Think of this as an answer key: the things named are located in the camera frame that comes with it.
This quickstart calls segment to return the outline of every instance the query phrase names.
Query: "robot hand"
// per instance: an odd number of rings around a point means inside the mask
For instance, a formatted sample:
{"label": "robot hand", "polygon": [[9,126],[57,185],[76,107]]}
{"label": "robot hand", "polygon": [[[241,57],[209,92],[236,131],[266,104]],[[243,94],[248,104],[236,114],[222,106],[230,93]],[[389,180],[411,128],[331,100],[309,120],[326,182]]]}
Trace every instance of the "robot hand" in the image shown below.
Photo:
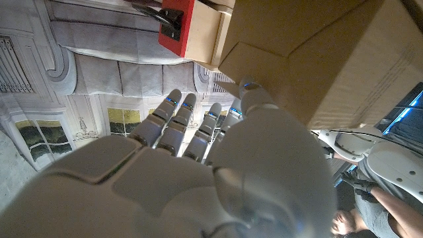
{"label": "robot hand", "polygon": [[217,135],[214,104],[181,158],[195,96],[174,90],[128,138],[106,136],[43,171],[0,217],[5,237],[322,237],[334,191],[319,144],[258,84]]}

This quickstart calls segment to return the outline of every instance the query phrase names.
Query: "painted window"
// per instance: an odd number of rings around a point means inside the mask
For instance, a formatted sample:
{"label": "painted window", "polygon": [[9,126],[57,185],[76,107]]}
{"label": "painted window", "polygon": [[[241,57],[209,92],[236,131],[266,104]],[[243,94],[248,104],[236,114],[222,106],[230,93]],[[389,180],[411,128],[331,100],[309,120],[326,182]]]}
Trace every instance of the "painted window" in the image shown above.
{"label": "painted window", "polygon": [[65,132],[58,120],[23,120],[16,122],[34,162],[51,155],[59,159],[72,151]]}
{"label": "painted window", "polygon": [[138,110],[119,108],[107,108],[110,133],[114,135],[127,136],[141,123]]}

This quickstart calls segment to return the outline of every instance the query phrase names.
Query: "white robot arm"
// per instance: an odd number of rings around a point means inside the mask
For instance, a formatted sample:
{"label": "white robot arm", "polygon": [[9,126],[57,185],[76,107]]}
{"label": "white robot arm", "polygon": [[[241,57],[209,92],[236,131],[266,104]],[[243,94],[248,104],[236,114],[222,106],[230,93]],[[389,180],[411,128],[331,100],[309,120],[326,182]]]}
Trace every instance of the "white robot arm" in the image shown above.
{"label": "white robot arm", "polygon": [[379,177],[404,189],[423,203],[423,155],[411,147],[383,139],[377,128],[321,130],[319,139],[349,162],[367,157],[369,168]]}
{"label": "white robot arm", "polygon": [[241,83],[241,96],[212,167],[197,161],[220,106],[175,157],[195,103],[169,122],[175,90],[128,138],[100,138],[37,176],[1,214],[1,236],[326,237],[335,200],[319,144],[260,85]]}

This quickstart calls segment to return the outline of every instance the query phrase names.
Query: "human hand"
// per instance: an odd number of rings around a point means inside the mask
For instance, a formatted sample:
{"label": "human hand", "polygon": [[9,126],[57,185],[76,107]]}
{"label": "human hand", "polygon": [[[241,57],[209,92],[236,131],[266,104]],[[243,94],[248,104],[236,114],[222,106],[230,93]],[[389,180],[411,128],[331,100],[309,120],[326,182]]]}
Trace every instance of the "human hand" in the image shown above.
{"label": "human hand", "polygon": [[370,193],[371,189],[378,186],[376,182],[358,179],[356,173],[341,173],[341,179],[351,185],[354,189],[359,189]]}

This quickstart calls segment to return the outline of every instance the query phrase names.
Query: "blue led light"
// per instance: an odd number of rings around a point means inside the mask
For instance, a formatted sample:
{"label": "blue led light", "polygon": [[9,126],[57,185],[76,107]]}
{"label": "blue led light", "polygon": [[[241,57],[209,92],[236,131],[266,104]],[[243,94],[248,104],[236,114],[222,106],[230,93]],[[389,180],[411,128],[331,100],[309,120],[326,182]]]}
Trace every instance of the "blue led light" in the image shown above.
{"label": "blue led light", "polygon": [[[410,106],[415,106],[418,102],[418,99],[423,95],[423,91],[410,103]],[[383,135],[386,135],[389,133],[389,130],[391,127],[396,123],[401,121],[409,112],[411,111],[411,108],[406,108],[403,110],[403,112],[391,123],[391,125],[386,128],[386,130],[383,132]]]}
{"label": "blue led light", "polygon": [[232,111],[234,111],[234,112],[236,112],[236,113],[239,113],[240,115],[242,115],[242,114],[243,114],[242,112],[238,111],[238,110],[237,110],[237,109],[235,109],[235,108],[231,108],[230,110],[232,110]]}

